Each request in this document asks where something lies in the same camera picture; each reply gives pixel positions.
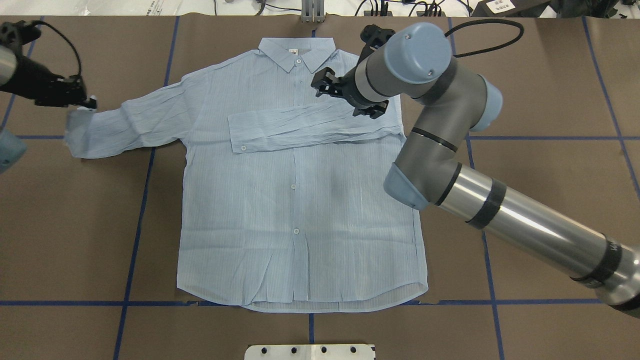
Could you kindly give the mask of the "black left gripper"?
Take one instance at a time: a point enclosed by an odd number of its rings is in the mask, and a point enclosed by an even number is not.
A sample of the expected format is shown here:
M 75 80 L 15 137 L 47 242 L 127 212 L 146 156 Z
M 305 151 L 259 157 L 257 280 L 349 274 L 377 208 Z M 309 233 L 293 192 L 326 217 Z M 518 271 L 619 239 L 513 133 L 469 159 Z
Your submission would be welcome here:
M 97 110 L 96 96 L 87 98 L 83 76 L 78 73 L 64 77 L 52 73 L 43 64 L 23 60 L 20 74 L 22 89 L 20 96 L 34 100 L 35 105 L 44 107 L 80 106 L 82 109 Z

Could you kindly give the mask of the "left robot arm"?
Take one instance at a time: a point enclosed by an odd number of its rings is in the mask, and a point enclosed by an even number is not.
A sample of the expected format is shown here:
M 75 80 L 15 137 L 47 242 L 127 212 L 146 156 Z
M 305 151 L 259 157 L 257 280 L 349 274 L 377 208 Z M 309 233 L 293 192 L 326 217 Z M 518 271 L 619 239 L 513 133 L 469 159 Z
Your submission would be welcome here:
M 39 107 L 84 107 L 95 110 L 98 102 L 88 96 L 81 75 L 64 77 L 53 73 L 19 51 L 1 46 L 2 92 L 31 100 Z

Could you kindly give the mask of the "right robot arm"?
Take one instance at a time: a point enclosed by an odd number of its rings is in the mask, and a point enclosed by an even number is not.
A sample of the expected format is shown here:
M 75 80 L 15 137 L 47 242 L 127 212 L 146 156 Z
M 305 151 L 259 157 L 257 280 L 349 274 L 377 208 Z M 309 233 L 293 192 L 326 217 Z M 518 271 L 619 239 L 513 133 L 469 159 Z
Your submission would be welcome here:
M 355 66 L 342 76 L 322 68 L 310 85 L 318 97 L 345 100 L 354 116 L 377 119 L 402 94 L 422 105 L 384 180 L 391 198 L 415 210 L 432 205 L 453 214 L 593 290 L 604 305 L 638 318 L 638 246 L 626 246 L 455 159 L 469 133 L 487 129 L 504 103 L 502 93 L 460 59 L 508 47 L 524 32 L 521 23 L 506 18 L 481 18 L 449 30 L 429 22 L 399 31 L 370 24 L 359 35 L 364 46 Z

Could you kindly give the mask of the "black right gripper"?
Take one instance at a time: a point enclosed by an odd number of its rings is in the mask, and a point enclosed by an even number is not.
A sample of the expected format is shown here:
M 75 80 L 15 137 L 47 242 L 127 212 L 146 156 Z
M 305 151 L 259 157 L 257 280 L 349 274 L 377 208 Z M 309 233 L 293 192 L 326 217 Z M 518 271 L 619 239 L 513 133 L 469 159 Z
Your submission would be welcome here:
M 336 89 L 338 89 L 341 98 L 354 107 L 352 112 L 354 117 L 366 116 L 371 119 L 378 119 L 387 112 L 389 100 L 374 101 L 366 98 L 359 91 L 354 74 L 336 77 L 334 69 L 325 67 L 314 74 L 310 86 L 316 89 L 316 98 L 324 95 L 336 97 Z

